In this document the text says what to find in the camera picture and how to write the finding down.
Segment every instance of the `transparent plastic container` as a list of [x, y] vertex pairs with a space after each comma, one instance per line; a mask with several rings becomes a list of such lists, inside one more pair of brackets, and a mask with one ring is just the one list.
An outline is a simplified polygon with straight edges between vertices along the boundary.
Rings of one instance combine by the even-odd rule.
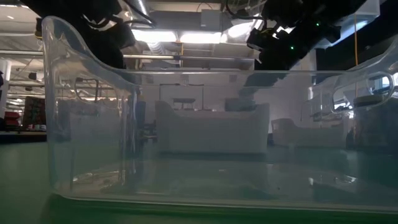
[[43, 26], [57, 194], [397, 211], [397, 42], [344, 72], [130, 71], [65, 21]]

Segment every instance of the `red object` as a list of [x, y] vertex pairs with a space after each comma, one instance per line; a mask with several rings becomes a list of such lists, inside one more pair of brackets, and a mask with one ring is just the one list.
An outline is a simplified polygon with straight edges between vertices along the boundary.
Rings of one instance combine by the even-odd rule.
[[6, 125], [7, 125], [7, 126], [18, 126], [19, 123], [18, 123], [17, 120], [7, 119], [7, 120], [6, 120]]
[[4, 119], [18, 119], [21, 116], [19, 115], [19, 113], [16, 112], [9, 112], [6, 111], [6, 113], [4, 114]]

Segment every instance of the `cable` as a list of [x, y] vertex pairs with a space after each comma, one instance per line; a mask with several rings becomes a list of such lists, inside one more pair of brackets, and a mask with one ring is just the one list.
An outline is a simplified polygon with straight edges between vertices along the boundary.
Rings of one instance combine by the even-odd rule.
[[200, 7], [203, 3], [205, 3], [206, 5], [208, 5], [208, 6], [210, 7], [210, 9], [213, 9], [213, 7], [212, 7], [210, 4], [208, 4], [208, 3], [206, 3], [206, 2], [201, 2], [201, 3], [198, 5], [198, 7], [197, 7], [197, 12], [199, 11], [199, 7]]
[[267, 3], [267, 0], [262, 1], [262, 2], [260, 2], [259, 4], [256, 4], [256, 5], [253, 6], [253, 7], [251, 7], [251, 6], [245, 7], [245, 9], [254, 9], [254, 8], [257, 8], [257, 7], [262, 6], [262, 5], [265, 4], [265, 3]]
[[147, 22], [147, 21], [138, 20], [138, 19], [133, 19], [131, 21], [125, 21], [124, 23], [125, 24], [144, 24], [144, 25], [150, 26], [152, 28], [155, 28], [155, 26], [152, 23]]
[[[38, 50], [40, 51], [40, 50], [42, 50], [42, 48], [43, 48], [43, 45], [41, 45], [41, 46], [39, 47]], [[30, 63], [32, 63], [32, 61], [33, 61], [34, 59], [35, 59], [35, 57], [32, 58], [31, 60], [29, 60], [28, 63], [25, 65], [25, 67], [22, 68], [22, 70], [20, 70], [20, 71], [18, 72], [18, 74], [16, 74], [16, 75], [14, 76], [14, 78], [20, 77], [19, 75], [30, 65]]]
[[260, 20], [266, 21], [266, 19], [264, 19], [261, 16], [239, 16], [239, 15], [233, 13], [228, 6], [228, 0], [225, 0], [225, 8], [228, 11], [228, 13], [230, 13], [233, 17], [236, 17], [238, 19], [244, 19], [244, 20], [260, 19]]
[[145, 15], [143, 12], [138, 10], [135, 6], [133, 6], [128, 0], [123, 0], [124, 3], [126, 3], [132, 10], [134, 10], [136, 13], [138, 13], [140, 16], [143, 18], [147, 19], [149, 22], [153, 24], [153, 26], [156, 26], [155, 20], [151, 19], [149, 16]]

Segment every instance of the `ceiling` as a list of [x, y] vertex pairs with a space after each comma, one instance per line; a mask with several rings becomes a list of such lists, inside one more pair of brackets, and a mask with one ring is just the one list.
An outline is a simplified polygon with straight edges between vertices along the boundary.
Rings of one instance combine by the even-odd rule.
[[[0, 50], [40, 50], [42, 43], [37, 40], [33, 33], [36, 25], [36, 13], [27, 7], [18, 4], [18, 7], [10, 2], [15, 0], [0, 0]], [[230, 7], [236, 10], [247, 5], [255, 5], [261, 0], [230, 0]], [[223, 0], [147, 0], [145, 2], [149, 9], [150, 16], [156, 18], [162, 26], [173, 27], [176, 30], [201, 29], [200, 17], [202, 9], [213, 9], [224, 11]], [[255, 8], [252, 14], [258, 13], [259, 9]], [[222, 14], [221, 26], [228, 28], [231, 24], [230, 17]], [[244, 57], [255, 58], [258, 52], [248, 48], [246, 44], [180, 44], [180, 43], [163, 43], [166, 50], [173, 54], [184, 54], [194, 56], [214, 56], [214, 57]], [[148, 51], [147, 44], [139, 42], [136, 47], [124, 49], [124, 54], [137, 54]], [[41, 58], [32, 57], [6, 57], [0, 55], [0, 58], [6, 58], [12, 62], [11, 81], [12, 85], [9, 94], [25, 95], [43, 95], [43, 80], [31, 80], [28, 75], [31, 72], [41, 72], [43, 70], [43, 60]], [[167, 67], [167, 62], [159, 63], [159, 61], [146, 61], [145, 69]], [[127, 64], [134, 66], [135, 63], [130, 59]], [[220, 62], [212, 60], [184, 60], [181, 64], [184, 68], [229, 68], [239, 70], [252, 69], [252, 62]], [[33, 89], [27, 89], [26, 86], [33, 86]], [[15, 110], [19, 105], [9, 103], [10, 108]]]

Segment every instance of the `column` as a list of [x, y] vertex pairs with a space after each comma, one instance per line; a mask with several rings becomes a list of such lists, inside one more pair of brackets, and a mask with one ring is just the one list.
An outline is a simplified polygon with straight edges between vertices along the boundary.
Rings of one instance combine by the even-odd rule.
[[0, 118], [4, 118], [7, 105], [7, 92], [11, 75], [11, 61], [0, 59], [0, 71], [3, 72], [1, 76], [4, 82], [3, 86], [0, 87]]

